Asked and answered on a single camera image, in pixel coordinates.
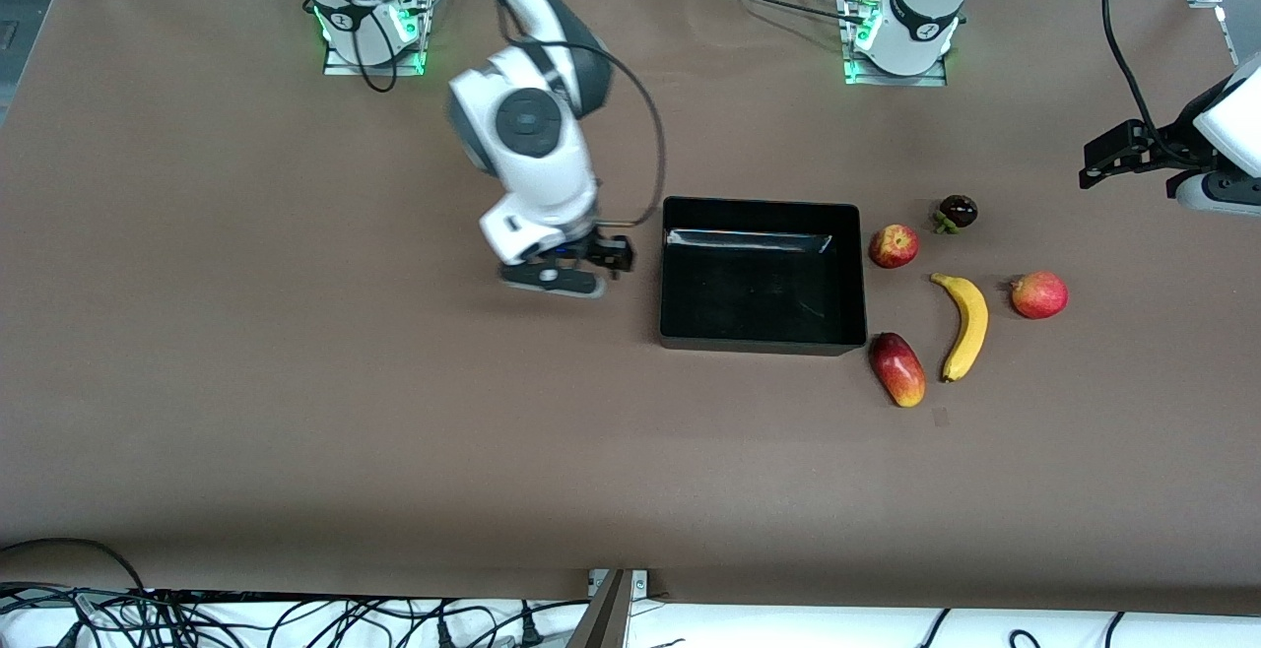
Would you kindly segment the brown table cover sheet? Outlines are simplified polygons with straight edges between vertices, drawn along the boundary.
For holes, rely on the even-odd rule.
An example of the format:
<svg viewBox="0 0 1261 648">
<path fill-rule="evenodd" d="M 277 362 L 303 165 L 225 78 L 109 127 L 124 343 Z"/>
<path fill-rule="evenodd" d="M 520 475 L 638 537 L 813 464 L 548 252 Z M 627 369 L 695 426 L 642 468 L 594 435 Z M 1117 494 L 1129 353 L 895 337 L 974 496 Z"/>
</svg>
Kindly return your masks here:
<svg viewBox="0 0 1261 648">
<path fill-rule="evenodd" d="M 108 545 L 153 585 L 676 603 L 1261 611 L 1261 218 L 1158 173 L 1077 185 L 1130 113 L 1097 0 L 968 0 L 942 90 L 845 82 L 836 30 L 741 0 L 565 0 L 649 88 L 667 190 L 855 205 L 873 332 L 936 369 L 908 410 L 860 350 L 658 342 L 660 222 L 603 298 L 504 287 L 501 195 L 446 79 L 501 48 L 445 0 L 430 69 L 319 66 L 301 0 L 53 0 L 0 127 L 0 542 Z M 1023 275 L 1069 303 L 1026 319 Z"/>
</svg>

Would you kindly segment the aluminium profile bar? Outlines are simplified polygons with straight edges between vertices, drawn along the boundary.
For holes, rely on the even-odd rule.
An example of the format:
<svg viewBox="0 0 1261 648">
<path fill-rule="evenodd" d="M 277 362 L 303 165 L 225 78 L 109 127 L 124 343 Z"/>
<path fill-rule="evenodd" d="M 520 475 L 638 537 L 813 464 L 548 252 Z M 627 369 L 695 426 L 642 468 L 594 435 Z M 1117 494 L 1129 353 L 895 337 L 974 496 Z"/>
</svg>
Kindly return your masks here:
<svg viewBox="0 0 1261 648">
<path fill-rule="evenodd" d="M 596 580 L 596 594 L 564 648 L 625 648 L 634 593 L 633 570 L 605 571 Z"/>
</svg>

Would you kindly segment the round red fruit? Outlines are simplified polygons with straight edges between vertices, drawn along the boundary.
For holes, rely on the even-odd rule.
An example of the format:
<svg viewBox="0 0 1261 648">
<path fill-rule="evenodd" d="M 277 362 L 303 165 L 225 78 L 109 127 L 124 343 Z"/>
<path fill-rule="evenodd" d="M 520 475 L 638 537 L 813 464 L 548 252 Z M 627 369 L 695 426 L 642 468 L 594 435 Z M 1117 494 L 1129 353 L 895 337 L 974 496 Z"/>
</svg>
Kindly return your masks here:
<svg viewBox="0 0 1261 648">
<path fill-rule="evenodd" d="M 1026 319 L 1049 319 L 1067 308 L 1069 289 L 1055 274 L 1037 271 L 1013 280 L 1010 303 Z"/>
</svg>

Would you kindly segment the small metal bracket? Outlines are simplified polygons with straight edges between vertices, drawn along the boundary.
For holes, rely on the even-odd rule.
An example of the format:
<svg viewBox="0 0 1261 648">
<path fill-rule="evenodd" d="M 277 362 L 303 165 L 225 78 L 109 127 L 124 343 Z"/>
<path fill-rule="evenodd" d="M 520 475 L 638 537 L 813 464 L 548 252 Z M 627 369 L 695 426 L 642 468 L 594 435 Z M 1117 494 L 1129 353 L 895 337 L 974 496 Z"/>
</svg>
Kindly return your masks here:
<svg viewBox="0 0 1261 648">
<path fill-rule="evenodd" d="M 595 569 L 588 572 L 588 596 L 594 599 L 601 590 L 605 579 L 612 574 L 608 569 Z M 649 575 L 647 570 L 628 570 L 630 577 L 630 601 L 641 603 L 647 599 L 649 587 Z"/>
</svg>

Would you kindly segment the small red yellow apple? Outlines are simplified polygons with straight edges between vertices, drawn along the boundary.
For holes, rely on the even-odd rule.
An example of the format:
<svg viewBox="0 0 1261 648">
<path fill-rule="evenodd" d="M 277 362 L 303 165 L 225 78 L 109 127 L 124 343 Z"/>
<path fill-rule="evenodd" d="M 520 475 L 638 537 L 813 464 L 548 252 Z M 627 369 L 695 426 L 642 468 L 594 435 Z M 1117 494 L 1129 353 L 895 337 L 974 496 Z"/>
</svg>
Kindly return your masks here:
<svg viewBox="0 0 1261 648">
<path fill-rule="evenodd" d="M 905 224 L 880 227 L 871 236 L 868 256 L 880 269 L 900 269 L 917 258 L 921 250 L 915 229 Z"/>
</svg>

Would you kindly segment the dark purple mangosteen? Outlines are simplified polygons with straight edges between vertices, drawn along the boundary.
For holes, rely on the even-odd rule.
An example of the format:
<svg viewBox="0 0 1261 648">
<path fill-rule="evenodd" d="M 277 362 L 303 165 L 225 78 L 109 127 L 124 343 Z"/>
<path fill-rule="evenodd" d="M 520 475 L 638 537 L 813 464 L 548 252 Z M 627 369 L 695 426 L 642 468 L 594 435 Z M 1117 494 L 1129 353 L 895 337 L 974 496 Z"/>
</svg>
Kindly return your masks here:
<svg viewBox="0 0 1261 648">
<path fill-rule="evenodd" d="M 950 195 L 937 205 L 933 218 L 937 234 L 956 234 L 977 221 L 979 208 L 968 195 Z"/>
</svg>

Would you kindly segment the black plastic box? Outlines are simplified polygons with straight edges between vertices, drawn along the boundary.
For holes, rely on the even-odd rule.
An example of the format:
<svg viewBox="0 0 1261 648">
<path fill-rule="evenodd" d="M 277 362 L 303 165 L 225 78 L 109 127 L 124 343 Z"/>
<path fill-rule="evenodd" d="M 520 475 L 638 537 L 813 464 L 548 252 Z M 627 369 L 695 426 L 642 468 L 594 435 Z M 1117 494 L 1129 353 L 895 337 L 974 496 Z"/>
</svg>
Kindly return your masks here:
<svg viewBox="0 0 1261 648">
<path fill-rule="evenodd" d="M 861 349 L 864 258 L 850 204 L 671 195 L 662 205 L 660 343 L 752 354 Z"/>
</svg>

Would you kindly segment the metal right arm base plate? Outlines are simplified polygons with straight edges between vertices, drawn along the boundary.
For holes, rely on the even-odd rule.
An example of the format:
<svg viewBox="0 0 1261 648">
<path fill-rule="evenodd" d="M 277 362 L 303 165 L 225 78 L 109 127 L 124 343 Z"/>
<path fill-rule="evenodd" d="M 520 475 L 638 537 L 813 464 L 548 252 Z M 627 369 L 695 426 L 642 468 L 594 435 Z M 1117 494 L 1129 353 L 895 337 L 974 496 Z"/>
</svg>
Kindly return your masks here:
<svg viewBox="0 0 1261 648">
<path fill-rule="evenodd" d="M 325 42 L 325 74 L 427 72 L 433 0 L 310 0 L 310 13 Z"/>
</svg>

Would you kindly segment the red yellow mango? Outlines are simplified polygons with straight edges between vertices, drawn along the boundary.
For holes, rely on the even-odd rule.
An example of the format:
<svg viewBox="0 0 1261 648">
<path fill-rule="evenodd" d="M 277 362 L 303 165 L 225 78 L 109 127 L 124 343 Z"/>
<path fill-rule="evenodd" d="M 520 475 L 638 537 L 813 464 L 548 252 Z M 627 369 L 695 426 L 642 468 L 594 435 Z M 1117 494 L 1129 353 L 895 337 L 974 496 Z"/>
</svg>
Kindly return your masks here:
<svg viewBox="0 0 1261 648">
<path fill-rule="evenodd" d="M 900 408 L 913 408 L 926 397 L 927 379 L 915 350 L 900 335 L 878 334 L 868 352 L 868 361 L 886 395 Z"/>
</svg>

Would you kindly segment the yellow banana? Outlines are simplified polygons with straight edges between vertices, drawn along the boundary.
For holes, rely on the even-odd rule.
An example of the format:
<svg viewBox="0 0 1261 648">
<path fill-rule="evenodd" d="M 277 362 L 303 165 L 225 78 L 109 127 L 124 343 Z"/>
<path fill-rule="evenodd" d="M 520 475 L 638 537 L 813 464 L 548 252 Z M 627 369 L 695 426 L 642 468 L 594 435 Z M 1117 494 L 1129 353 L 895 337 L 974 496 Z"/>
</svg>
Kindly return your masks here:
<svg viewBox="0 0 1261 648">
<path fill-rule="evenodd" d="M 963 379 L 977 361 L 989 333 L 989 306 L 984 292 L 972 280 L 932 274 L 929 280 L 950 294 L 960 313 L 958 337 L 941 369 L 943 382 Z"/>
</svg>

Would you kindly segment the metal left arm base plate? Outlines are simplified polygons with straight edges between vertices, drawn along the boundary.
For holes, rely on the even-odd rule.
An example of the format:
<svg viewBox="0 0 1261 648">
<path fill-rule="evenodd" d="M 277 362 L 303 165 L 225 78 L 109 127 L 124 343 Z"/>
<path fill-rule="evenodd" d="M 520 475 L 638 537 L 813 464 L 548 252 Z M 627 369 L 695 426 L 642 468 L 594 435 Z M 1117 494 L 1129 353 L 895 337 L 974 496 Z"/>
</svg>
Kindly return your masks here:
<svg viewBox="0 0 1261 648">
<path fill-rule="evenodd" d="M 907 88 L 943 88 L 948 84 L 943 54 L 937 57 L 932 68 L 926 73 L 893 74 L 880 69 L 865 52 L 857 50 L 859 38 L 869 37 L 870 28 L 879 21 L 876 5 L 878 0 L 836 0 L 836 8 L 841 16 L 859 16 L 863 20 L 861 24 L 839 21 L 845 82 L 851 86 Z"/>
</svg>

